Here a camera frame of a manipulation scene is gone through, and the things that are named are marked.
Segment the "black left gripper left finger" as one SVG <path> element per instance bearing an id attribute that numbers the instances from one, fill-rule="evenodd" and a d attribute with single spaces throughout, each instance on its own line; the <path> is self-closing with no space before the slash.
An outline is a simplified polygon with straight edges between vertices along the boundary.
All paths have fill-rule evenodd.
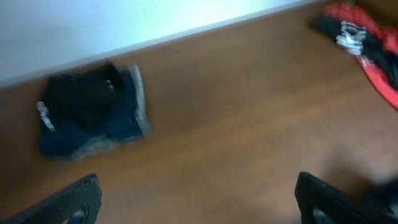
<path id="1" fill-rule="evenodd" d="M 3 224 L 94 224 L 101 207 L 98 176 L 88 174 L 33 206 L 1 220 Z"/>

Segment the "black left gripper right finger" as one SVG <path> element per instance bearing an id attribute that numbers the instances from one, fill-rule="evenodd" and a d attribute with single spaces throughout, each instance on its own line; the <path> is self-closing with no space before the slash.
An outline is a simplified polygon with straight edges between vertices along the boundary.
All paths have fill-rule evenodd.
<path id="1" fill-rule="evenodd" d="M 397 179 L 354 198 L 308 172 L 300 172 L 295 198 L 302 223 L 397 224 Z"/>

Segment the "black t-shirt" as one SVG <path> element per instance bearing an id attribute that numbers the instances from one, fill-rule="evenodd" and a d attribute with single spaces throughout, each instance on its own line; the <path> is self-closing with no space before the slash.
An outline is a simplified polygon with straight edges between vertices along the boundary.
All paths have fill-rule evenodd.
<path id="1" fill-rule="evenodd" d="M 54 127 L 72 120 L 84 129 L 96 130 L 108 120 L 111 107 L 124 94 L 121 73 L 115 65 L 106 63 L 84 73 L 49 78 L 40 100 Z"/>

